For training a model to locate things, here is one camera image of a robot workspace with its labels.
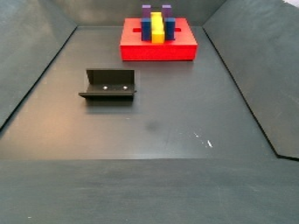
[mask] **black metal holder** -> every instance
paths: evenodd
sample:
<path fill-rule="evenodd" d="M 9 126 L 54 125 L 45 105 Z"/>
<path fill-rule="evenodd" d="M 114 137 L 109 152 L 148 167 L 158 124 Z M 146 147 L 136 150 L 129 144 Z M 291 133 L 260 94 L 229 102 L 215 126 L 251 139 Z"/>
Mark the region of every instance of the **black metal holder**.
<path fill-rule="evenodd" d="M 88 90 L 78 95 L 86 99 L 134 97 L 134 70 L 86 69 Z"/>

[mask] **purple block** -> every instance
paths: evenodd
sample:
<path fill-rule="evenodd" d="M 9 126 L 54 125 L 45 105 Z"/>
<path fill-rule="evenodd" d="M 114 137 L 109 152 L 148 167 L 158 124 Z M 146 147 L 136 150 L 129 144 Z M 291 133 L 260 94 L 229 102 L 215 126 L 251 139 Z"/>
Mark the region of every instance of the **purple block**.
<path fill-rule="evenodd" d="M 164 18 L 172 17 L 172 6 L 169 4 L 162 5 L 162 17 Z"/>
<path fill-rule="evenodd" d="M 142 4 L 142 18 L 150 17 L 152 6 L 150 4 Z"/>

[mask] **red block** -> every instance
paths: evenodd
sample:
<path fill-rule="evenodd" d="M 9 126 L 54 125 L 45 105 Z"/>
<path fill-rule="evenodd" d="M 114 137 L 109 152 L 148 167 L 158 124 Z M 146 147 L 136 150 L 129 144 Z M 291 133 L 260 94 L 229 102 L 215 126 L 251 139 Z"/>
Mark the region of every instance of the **red block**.
<path fill-rule="evenodd" d="M 185 18 L 174 19 L 174 40 L 162 44 L 141 41 L 140 18 L 126 18 L 120 40 L 122 60 L 193 60 L 197 43 Z"/>

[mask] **yellow block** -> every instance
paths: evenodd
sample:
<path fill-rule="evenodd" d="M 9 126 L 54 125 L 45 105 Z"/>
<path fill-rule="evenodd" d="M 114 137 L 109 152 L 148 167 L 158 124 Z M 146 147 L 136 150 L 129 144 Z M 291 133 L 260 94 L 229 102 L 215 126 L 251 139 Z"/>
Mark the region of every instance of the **yellow block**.
<path fill-rule="evenodd" d="M 164 20 L 161 12 L 150 13 L 152 19 L 152 43 L 161 44 L 164 42 Z"/>

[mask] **gray wall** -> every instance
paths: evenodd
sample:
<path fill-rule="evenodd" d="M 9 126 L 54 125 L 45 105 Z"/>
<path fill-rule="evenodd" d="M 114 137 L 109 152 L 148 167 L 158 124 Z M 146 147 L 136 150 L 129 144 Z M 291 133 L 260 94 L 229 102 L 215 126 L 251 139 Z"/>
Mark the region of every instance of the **gray wall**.
<path fill-rule="evenodd" d="M 228 0 L 204 29 L 277 154 L 299 158 L 299 9 Z"/>
<path fill-rule="evenodd" d="M 74 30 L 46 0 L 0 0 L 0 128 Z"/>
<path fill-rule="evenodd" d="M 188 18 L 192 25 L 203 25 L 227 0 L 52 0 L 78 25 L 122 25 L 124 18 L 141 15 L 141 4 L 161 7 L 170 4 L 173 15 Z"/>

